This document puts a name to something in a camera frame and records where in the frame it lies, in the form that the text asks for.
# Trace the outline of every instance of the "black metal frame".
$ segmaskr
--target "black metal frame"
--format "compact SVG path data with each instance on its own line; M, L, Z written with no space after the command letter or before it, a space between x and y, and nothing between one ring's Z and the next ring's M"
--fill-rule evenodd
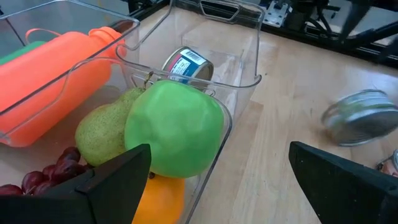
M137 0L126 1L130 6L131 4L137 4L135 3ZM353 0L352 2L353 7L351 8L351 14L349 15L349 18L343 26L340 34L319 29L322 27L317 28L310 26L306 23L307 19L302 21L301 25L299 24L301 26L299 29L289 29L289 26L278 28L263 24L261 30L270 34L314 45L316 47L361 58L373 63L398 68L398 38L392 41L388 46L375 43L377 40L398 34L398 21L378 29L367 30L359 34L349 36L348 34L356 27L356 25L358 25L372 5L372 1L370 0ZM168 3L168 0L162 0L140 9L134 8L135 10L130 12L130 16L134 16L136 19L141 21L166 6ZM224 14L225 17L230 17L233 14L233 12L228 12L227 8L223 9L222 7L209 7L207 10L213 10L217 14Z

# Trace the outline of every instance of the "wooden tabletop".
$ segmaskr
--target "wooden tabletop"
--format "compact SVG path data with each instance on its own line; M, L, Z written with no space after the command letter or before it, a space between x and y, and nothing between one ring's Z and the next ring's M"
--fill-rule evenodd
M357 147L338 147L321 114L335 100L380 89L398 103L398 71L261 32L258 73L264 75L220 155L192 224L320 223L287 155L302 141L374 167L392 154L398 132Z

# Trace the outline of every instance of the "red grape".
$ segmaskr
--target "red grape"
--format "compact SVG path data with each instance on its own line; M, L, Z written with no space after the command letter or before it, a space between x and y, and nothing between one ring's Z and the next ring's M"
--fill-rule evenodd
M86 172L85 168L73 160L57 162L52 180L64 182Z
M24 194L16 185L6 184L0 187L0 195L22 195Z
M39 195L44 193L46 190L56 186L58 183L52 180L46 180L45 182L42 182L36 188L33 190L33 195Z
M30 192L33 187L38 186L45 180L45 176L40 171L27 173L22 180L22 191L24 193Z
M66 148L62 155L58 158L57 162L62 160L73 160L79 162L80 160L80 152L76 147L68 147Z
M55 164L44 167L42 172L44 176L47 178L47 180L51 180L51 176L54 173L54 170L55 170Z

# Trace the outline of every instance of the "round metal tin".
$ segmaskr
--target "round metal tin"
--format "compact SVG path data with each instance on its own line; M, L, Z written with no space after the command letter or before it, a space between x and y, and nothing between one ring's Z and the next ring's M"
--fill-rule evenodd
M210 81L213 77L214 65L189 47L177 49L163 64L162 70L176 73L191 78ZM170 79L203 87L200 82L191 81L189 78L169 77Z
M363 90L331 105L322 123L340 146L357 146L398 127L398 107L381 90Z

